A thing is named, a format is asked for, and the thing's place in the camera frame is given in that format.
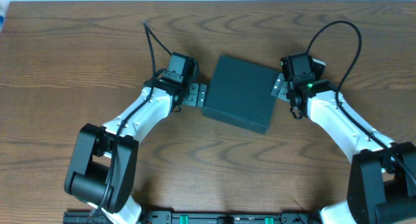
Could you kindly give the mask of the dark green gift box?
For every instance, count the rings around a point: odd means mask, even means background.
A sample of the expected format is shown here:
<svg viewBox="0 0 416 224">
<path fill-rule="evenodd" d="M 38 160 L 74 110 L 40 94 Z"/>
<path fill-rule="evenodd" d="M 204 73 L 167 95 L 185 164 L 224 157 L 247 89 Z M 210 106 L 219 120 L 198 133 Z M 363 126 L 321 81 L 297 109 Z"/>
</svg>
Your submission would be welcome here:
<svg viewBox="0 0 416 224">
<path fill-rule="evenodd" d="M 276 103 L 272 89 L 280 74 L 273 68 L 222 55 L 201 112 L 205 117 L 265 134 Z"/>
</svg>

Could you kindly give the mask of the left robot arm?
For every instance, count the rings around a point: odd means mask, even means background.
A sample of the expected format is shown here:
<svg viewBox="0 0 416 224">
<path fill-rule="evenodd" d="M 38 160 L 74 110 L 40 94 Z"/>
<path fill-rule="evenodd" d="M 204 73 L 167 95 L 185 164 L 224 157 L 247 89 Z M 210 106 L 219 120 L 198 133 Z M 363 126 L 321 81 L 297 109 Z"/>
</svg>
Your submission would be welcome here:
<svg viewBox="0 0 416 224">
<path fill-rule="evenodd" d="M 142 207 L 131 192 L 139 143 L 177 105 L 203 105 L 204 84 L 157 80 L 119 116 L 95 126 L 87 123 L 77 136 L 64 182 L 66 193 L 93 207 L 65 212 L 64 223 L 140 223 Z"/>
</svg>

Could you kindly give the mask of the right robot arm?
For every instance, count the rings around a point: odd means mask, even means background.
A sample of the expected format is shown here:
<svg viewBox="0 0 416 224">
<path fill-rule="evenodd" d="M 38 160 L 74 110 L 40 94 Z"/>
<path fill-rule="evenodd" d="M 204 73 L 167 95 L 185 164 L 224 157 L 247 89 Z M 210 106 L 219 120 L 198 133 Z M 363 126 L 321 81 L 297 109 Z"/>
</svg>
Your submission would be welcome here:
<svg viewBox="0 0 416 224">
<path fill-rule="evenodd" d="M 271 94 L 309 118 L 350 162 L 345 201 L 322 208 L 321 223 L 398 223 L 415 219 L 415 146 L 368 124 L 328 80 L 278 75 Z"/>
</svg>

